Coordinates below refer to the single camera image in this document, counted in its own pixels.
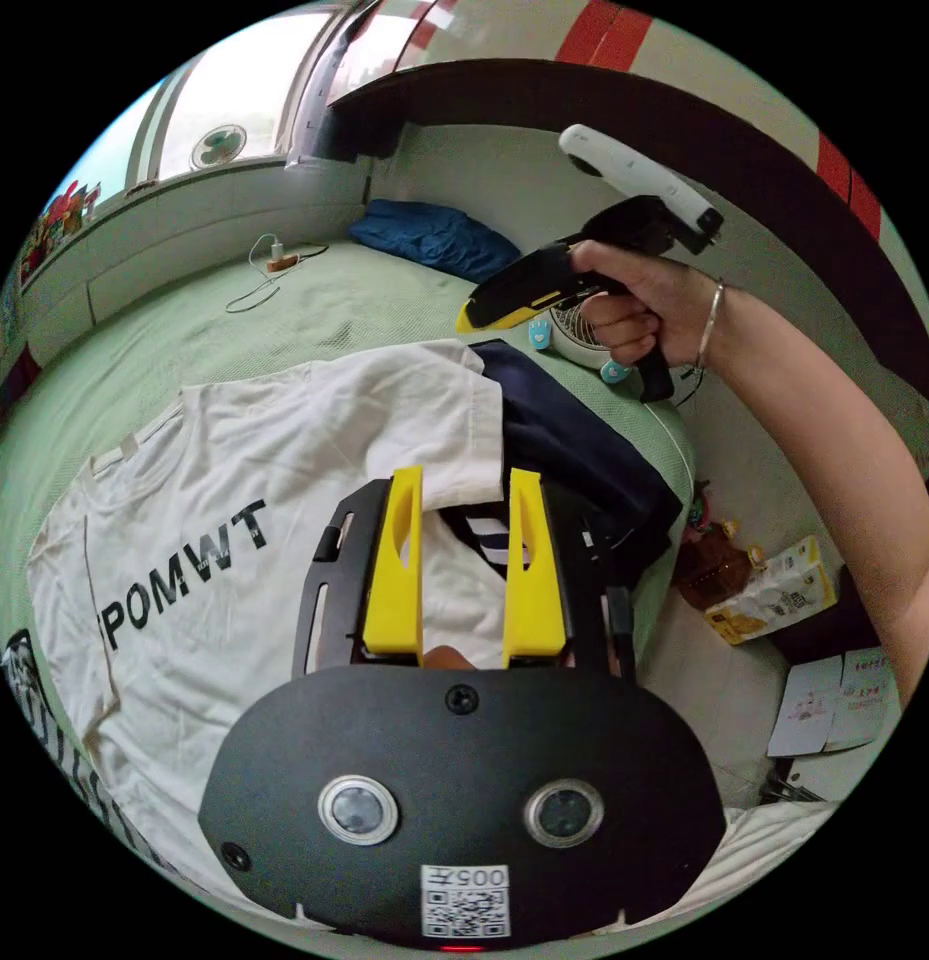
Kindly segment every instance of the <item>green bedsheet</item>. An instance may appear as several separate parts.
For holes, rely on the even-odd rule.
[[[3,648],[15,630],[27,627],[45,681],[27,555],[44,517],[89,456],[116,446],[160,413],[182,384],[241,379],[309,359],[452,336],[473,288],[428,267],[341,242],[282,277],[282,289],[266,304],[249,313],[225,313],[228,301],[254,287],[255,276],[246,263],[229,264],[139,301],[57,357],[13,411],[0,438],[0,643]],[[647,571],[635,597],[640,657],[667,590],[690,500],[693,453],[680,417],[669,404],[655,405],[679,451],[635,398],[612,392],[593,371],[531,350],[526,327],[502,337],[535,356],[627,437],[685,504],[672,530],[675,545]],[[55,692],[49,689],[48,696],[70,730]]]

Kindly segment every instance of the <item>window sill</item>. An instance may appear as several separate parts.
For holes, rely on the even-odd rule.
[[[93,233],[94,230],[100,226],[100,224],[106,223],[108,220],[119,216],[126,210],[129,210],[131,207],[137,206],[139,203],[144,203],[146,200],[151,200],[159,194],[168,193],[177,187],[187,186],[188,184],[195,183],[199,180],[209,180],[212,177],[220,177],[233,170],[252,170],[255,168],[284,166],[286,161],[287,157],[283,155],[252,157],[247,160],[232,160],[225,166],[217,167],[213,170],[196,170],[191,173],[183,173],[177,177],[170,177],[167,180],[161,180],[158,183],[155,183],[154,186],[147,187],[140,192],[134,193],[130,197],[126,196],[125,194],[118,194],[116,197],[108,198],[103,204],[101,204],[101,207],[95,213],[94,219],[87,224],[87,226],[81,227],[77,233],[71,237],[68,237],[67,240],[54,248],[50,256],[47,257],[47,259],[44,260],[44,262],[21,285],[21,294],[26,294],[28,288],[35,280],[38,279],[38,277],[41,276],[44,270],[58,257],[74,246],[74,244],[80,243],[81,240]],[[20,263],[17,264],[17,269],[20,269]]]

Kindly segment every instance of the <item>electric fan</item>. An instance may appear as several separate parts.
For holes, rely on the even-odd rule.
[[[612,360],[607,347],[594,336],[593,328],[581,316],[583,302],[565,300],[535,317],[528,328],[531,346],[535,350],[550,347],[572,363],[600,370],[605,383],[620,383],[631,368]]]
[[[230,163],[247,145],[247,131],[236,123],[225,123],[205,133],[191,151],[191,169],[207,170]]]

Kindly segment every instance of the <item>sticker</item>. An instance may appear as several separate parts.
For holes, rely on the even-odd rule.
[[[421,930],[425,937],[509,937],[507,866],[421,866]]]

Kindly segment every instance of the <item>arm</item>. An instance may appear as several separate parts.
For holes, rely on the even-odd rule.
[[[582,312],[620,363],[660,340],[693,363],[715,283],[691,267],[581,244],[575,267],[616,277],[635,296],[598,296]],[[779,313],[728,288],[705,361],[787,456],[854,577],[902,702],[929,657],[929,499],[913,458],[877,408]]]

